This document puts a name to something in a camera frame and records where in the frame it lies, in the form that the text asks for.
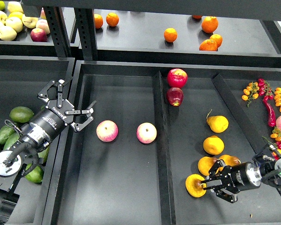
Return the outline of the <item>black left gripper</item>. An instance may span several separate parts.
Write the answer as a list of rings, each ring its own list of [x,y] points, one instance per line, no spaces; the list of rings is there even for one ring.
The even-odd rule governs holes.
[[[30,120],[30,124],[37,127],[46,140],[54,140],[66,126],[71,126],[75,132],[80,132],[94,119],[92,114],[96,101],[93,101],[85,110],[75,110],[74,105],[63,98],[63,88],[71,80],[50,80],[37,95],[47,105]],[[75,122],[75,118],[80,116],[85,121]]]

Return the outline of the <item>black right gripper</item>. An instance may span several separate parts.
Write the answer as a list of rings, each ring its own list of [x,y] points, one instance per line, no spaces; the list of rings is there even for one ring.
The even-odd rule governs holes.
[[[257,189],[261,185],[260,172],[251,162],[228,166],[223,159],[218,159],[208,172],[209,178],[214,178],[220,167],[222,167],[222,172],[219,174],[221,180],[203,180],[200,185],[206,185],[204,190],[210,190],[229,203],[238,201],[239,192]]]

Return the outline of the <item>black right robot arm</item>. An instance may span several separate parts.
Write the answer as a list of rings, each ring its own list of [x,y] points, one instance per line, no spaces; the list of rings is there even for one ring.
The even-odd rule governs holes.
[[[257,189],[262,183],[281,189],[281,154],[274,144],[268,144],[266,148],[278,159],[263,153],[256,154],[252,162],[237,165],[228,165],[223,159],[218,159],[199,185],[229,203],[237,201],[239,192]]]

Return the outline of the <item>yellow pear under arm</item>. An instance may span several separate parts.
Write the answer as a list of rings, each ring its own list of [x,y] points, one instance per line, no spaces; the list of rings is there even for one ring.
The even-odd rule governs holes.
[[[211,167],[214,165],[214,163],[216,162],[217,158],[216,157],[202,157],[199,161],[198,161],[198,170],[199,172],[204,175],[204,176],[208,176],[209,175],[209,170],[211,169]]]

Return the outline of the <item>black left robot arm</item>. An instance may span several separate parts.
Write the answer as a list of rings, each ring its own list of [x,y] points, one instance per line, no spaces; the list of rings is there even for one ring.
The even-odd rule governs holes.
[[[92,120],[93,101],[85,110],[76,110],[70,101],[63,97],[64,80],[51,80],[38,93],[38,98],[46,105],[23,126],[17,127],[12,121],[5,124],[20,137],[9,149],[0,152],[0,177],[14,177],[10,188],[0,189],[0,225],[11,216],[19,195],[15,189],[22,177],[43,163],[38,153],[44,151],[67,127],[75,132],[83,130]]]

